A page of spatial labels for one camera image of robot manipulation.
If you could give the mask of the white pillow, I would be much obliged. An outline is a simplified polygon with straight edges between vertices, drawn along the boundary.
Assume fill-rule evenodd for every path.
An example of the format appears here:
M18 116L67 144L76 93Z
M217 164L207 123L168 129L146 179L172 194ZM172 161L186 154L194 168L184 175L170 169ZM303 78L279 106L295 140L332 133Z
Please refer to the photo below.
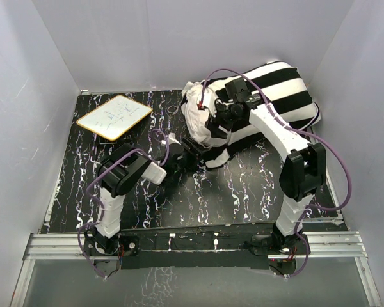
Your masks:
M205 126L210 115L214 115L215 100L218 98L215 91L210 87L206 87L204 93L203 109L198 108L201 100L203 84L199 82L188 81L182 89L182 105L181 111L185 117L186 125L190 136L199 144L204 146L220 147L230 140L231 132L222 129L227 133L227 138L217 138L211 136L210 130Z

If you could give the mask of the black white striped pillowcase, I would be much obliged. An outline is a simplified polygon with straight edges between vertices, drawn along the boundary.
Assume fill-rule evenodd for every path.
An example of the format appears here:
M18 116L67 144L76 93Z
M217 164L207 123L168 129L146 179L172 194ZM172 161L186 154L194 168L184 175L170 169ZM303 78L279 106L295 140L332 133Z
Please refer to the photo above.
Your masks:
M266 63L242 75L211 79L185 89L191 137L208 147L202 160L209 169L268 138L280 146L285 129L300 132L321 118L297 68L283 61Z

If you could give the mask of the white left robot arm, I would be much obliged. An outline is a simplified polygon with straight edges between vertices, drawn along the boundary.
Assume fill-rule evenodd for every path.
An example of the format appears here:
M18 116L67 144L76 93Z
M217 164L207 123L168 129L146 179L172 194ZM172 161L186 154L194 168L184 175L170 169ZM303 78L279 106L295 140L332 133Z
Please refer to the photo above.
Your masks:
M124 196L139 180L155 185L166 182L176 174L196 169L204 154L209 150L190 138L177 141L168 138L168 152L164 164L154 162L137 148L125 143L104 158L98 167L100 180L100 213L97 225L92 231L93 245L105 255L118 251L120 218Z

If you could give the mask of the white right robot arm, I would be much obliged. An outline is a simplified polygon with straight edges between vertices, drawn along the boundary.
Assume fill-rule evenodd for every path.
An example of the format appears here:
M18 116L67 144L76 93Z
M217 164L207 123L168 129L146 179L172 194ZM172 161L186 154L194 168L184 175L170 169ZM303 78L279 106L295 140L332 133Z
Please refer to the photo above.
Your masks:
M233 124L248 120L279 153L284 163L279 177L284 198L273 227L272 244L277 252L286 254L295 247L294 235L300 230L306 207L326 180L326 150L295 132L265 94L253 94L247 84L248 80L242 77L228 82L228 103L216 103L216 114L209 117L205 126L212 136L225 139Z

